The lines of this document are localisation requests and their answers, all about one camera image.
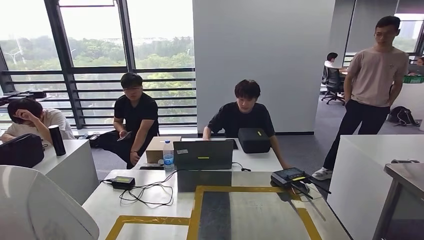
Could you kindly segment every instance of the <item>sneaker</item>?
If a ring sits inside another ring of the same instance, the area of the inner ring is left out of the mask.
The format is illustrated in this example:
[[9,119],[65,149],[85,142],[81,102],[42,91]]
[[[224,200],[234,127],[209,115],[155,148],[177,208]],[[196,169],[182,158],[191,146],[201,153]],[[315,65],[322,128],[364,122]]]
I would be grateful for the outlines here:
[[315,178],[316,180],[323,181],[326,179],[331,179],[332,175],[333,175],[333,170],[328,170],[325,167],[321,167],[320,170],[312,174],[312,177]]

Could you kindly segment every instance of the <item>plastic bottle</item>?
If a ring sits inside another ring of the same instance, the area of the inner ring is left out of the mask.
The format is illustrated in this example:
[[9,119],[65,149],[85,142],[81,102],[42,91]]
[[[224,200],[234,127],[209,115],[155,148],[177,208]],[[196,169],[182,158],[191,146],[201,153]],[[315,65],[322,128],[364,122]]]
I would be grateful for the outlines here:
[[174,170],[174,150],[169,140],[165,140],[165,145],[163,146],[163,168],[165,171]]

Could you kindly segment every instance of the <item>gray floor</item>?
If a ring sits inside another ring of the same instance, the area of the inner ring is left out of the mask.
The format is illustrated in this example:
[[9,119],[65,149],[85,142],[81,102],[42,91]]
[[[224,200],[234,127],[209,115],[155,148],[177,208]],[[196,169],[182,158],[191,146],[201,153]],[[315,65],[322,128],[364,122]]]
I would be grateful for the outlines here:
[[[319,169],[337,134],[345,107],[340,102],[330,105],[318,101],[314,135],[278,136],[283,157],[292,165],[311,174]],[[424,134],[417,126],[393,126],[386,122],[379,134]],[[114,153],[102,149],[92,150],[99,179],[104,179],[113,169],[125,169],[126,164]]]

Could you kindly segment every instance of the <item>laptop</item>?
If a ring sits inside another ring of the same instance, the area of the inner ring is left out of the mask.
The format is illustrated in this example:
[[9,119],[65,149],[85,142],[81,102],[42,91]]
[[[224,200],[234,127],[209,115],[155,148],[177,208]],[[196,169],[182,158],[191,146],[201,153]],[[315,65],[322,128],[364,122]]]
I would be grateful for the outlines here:
[[181,170],[231,169],[231,141],[174,141],[174,164]]

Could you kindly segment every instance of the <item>black pants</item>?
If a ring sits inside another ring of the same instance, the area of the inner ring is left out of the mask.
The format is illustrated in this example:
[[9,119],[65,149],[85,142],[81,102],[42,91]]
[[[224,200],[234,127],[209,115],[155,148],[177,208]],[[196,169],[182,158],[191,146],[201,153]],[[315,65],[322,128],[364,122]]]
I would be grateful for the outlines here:
[[370,106],[349,100],[346,103],[346,113],[341,120],[340,128],[330,150],[325,157],[324,168],[333,170],[339,149],[340,135],[352,135],[362,122],[358,131],[359,135],[375,135],[382,128],[390,107]]
[[[130,138],[117,141],[119,138],[119,133],[116,130],[109,131],[99,136],[98,145],[102,149],[110,151],[124,160],[126,162],[126,169],[132,169],[134,165],[130,162],[130,151],[136,138],[136,134],[133,132]],[[144,144],[141,146],[140,150],[138,150],[138,155],[140,157],[152,141],[152,138],[152,136],[146,137]]]

